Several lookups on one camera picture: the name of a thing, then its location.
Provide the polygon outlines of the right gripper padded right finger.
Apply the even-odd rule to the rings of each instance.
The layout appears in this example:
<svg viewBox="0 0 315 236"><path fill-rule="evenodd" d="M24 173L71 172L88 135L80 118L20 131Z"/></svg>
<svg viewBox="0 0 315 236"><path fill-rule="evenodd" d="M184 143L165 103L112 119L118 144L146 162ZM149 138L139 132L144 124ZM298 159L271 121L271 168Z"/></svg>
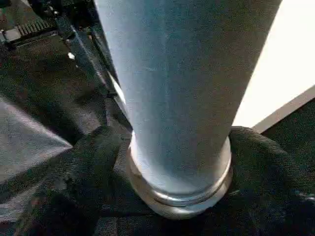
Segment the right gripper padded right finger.
<svg viewBox="0 0 315 236"><path fill-rule="evenodd" d="M275 141L237 126L229 134L233 188L220 236L312 236L315 183Z"/></svg>

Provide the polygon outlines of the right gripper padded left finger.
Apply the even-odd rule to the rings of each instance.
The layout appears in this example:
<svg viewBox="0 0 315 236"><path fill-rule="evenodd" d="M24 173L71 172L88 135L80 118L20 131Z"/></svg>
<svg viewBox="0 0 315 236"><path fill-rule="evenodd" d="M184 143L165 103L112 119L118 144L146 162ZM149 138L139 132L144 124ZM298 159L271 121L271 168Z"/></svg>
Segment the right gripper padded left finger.
<svg viewBox="0 0 315 236"><path fill-rule="evenodd" d="M80 139L66 162L39 186L15 228L17 236L91 236L110 192L122 139L101 126Z"/></svg>

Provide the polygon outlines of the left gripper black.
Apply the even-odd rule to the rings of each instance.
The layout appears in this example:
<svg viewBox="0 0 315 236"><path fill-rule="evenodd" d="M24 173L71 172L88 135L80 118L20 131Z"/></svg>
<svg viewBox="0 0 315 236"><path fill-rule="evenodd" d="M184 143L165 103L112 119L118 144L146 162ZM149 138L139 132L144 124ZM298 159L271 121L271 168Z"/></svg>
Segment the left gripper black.
<svg viewBox="0 0 315 236"><path fill-rule="evenodd" d="M125 98L93 0L29 0L38 18L0 31L2 48L15 49L54 33L70 49L69 58L89 77L103 81L107 94L127 117Z"/></svg>

